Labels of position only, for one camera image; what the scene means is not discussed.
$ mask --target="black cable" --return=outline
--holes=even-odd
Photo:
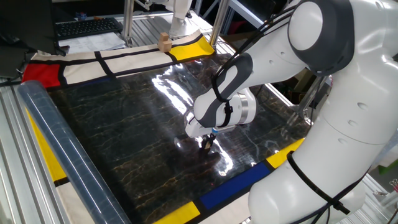
[[[394,214],[392,215],[392,217],[390,218],[390,220],[388,221],[387,224],[390,224],[390,223],[392,222],[392,220],[395,218],[395,216],[397,215],[397,213],[398,213],[398,209],[396,210],[396,212],[394,212]]]
[[[286,14],[286,15],[282,16],[281,18],[279,18],[281,15],[283,15],[283,14],[285,14],[285,13],[287,13],[287,12],[290,12],[290,11],[294,10],[295,8],[296,8],[296,6],[292,6],[292,7],[290,7],[290,8],[287,8],[287,9],[283,10],[283,11],[280,12],[279,14],[277,14],[277,15],[275,15],[275,16],[272,16],[272,17],[270,18],[269,21],[266,21],[266,22],[263,23],[259,28],[257,28],[256,33],[253,34],[250,38],[248,38],[247,41],[245,41],[245,43],[243,43],[243,45],[242,45],[237,51],[235,51],[234,55],[231,56],[231,57],[227,60],[227,62],[224,63],[224,65],[221,66],[221,68],[217,71],[215,77],[217,78],[217,77],[221,74],[221,72],[225,69],[225,67],[226,67],[227,65],[229,65],[229,64],[232,62],[232,60],[233,60],[238,54],[240,54],[252,41],[254,41],[256,38],[258,38],[258,37],[259,37],[260,35],[262,35],[264,32],[268,31],[270,28],[274,27],[274,26],[275,26],[276,24],[278,24],[280,21],[283,21],[283,20],[289,18],[293,13]]]
[[[328,207],[328,218],[326,219],[326,224],[329,224],[330,219],[330,207]]]
[[[14,77],[14,78],[8,79],[7,81],[0,83],[0,87],[13,86],[13,85],[21,84],[21,81],[14,82],[15,80],[17,80],[18,78],[21,78],[21,77],[22,77],[22,74],[19,74],[18,76]]]

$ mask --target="black marble surface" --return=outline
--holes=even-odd
[[[201,138],[185,135],[184,114],[226,59],[50,93],[133,223],[156,222],[306,135],[308,125],[300,118],[287,124],[294,112],[264,88],[255,120],[218,135],[201,154]]]

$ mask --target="metal bar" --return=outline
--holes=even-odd
[[[124,22],[123,22],[123,40],[127,46],[132,47],[132,12],[134,10],[134,0],[124,1]]]
[[[233,8],[239,15],[244,17],[248,22],[250,22],[256,28],[258,28],[264,23],[264,21],[259,19],[249,9],[244,7],[238,0],[231,0],[231,4],[229,6],[231,6],[231,8]]]
[[[235,15],[235,10],[231,7],[228,8],[228,12],[226,15],[226,19],[223,25],[223,28],[221,29],[221,33],[223,35],[227,35],[229,31],[229,27],[231,26],[232,19],[234,18]]]
[[[229,3],[231,0],[221,0],[220,6],[218,7],[216,21],[214,22],[213,32],[211,33],[210,37],[210,45],[214,46],[217,42],[218,36],[221,32],[221,27],[224,23],[226,12],[229,7]]]
[[[138,3],[138,5],[142,6],[144,9],[149,11],[150,4],[144,4],[144,3],[140,2],[140,0],[135,0],[135,2]]]
[[[207,11],[206,11],[206,12],[204,13],[204,15],[202,16],[203,19],[206,18],[206,17],[209,15],[209,13],[214,9],[214,7],[216,7],[217,3],[218,3],[218,0],[215,0],[215,1],[211,4],[211,6],[207,9]]]
[[[304,118],[304,110],[310,106],[310,103],[314,99],[315,95],[317,94],[318,86],[319,90],[322,88],[323,84],[325,84],[326,80],[328,79],[328,76],[325,77],[317,77],[315,81],[312,83],[310,89],[307,91],[307,94],[305,94],[303,100],[300,102],[298,106],[296,106],[294,109],[298,115],[300,115],[302,118]]]
[[[202,0],[197,0],[197,3],[195,4],[195,13],[198,16],[199,16],[200,9],[201,9],[201,3],[202,3]]]

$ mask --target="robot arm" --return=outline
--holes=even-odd
[[[217,132],[226,120],[226,127],[250,123],[256,113],[250,86],[286,80],[304,67],[333,74],[333,89],[293,158],[319,189],[335,197],[366,173],[398,128],[398,63],[392,60],[398,54],[397,13],[398,4],[390,0],[300,2],[289,26],[260,39],[217,78],[221,99],[232,106],[230,119],[212,88],[195,101],[187,134]],[[363,193],[359,185],[340,202],[354,212]],[[254,184],[249,196],[255,224],[293,223],[325,204],[288,162]],[[330,223],[344,217],[331,208]],[[326,214],[319,223],[325,220]]]
[[[306,66],[290,47],[287,29],[287,25],[273,27],[269,35],[236,57],[217,78],[218,91],[222,98],[230,100],[233,110],[227,126],[254,119],[256,100],[248,87],[286,80]],[[212,128],[221,126],[226,119],[224,108],[225,103],[217,99],[214,89],[199,96],[193,108],[195,119],[186,128],[188,135],[209,134]]]

